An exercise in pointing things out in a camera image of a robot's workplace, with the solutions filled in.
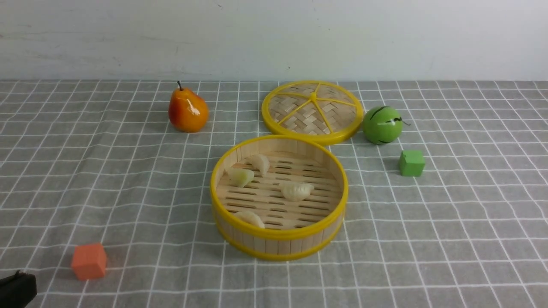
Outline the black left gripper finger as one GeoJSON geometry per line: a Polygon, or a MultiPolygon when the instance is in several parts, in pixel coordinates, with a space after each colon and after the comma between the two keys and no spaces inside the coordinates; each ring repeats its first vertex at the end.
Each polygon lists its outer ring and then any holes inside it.
{"type": "Polygon", "coordinates": [[[16,271],[0,279],[0,306],[25,308],[37,295],[37,281],[33,274],[16,271]]]}

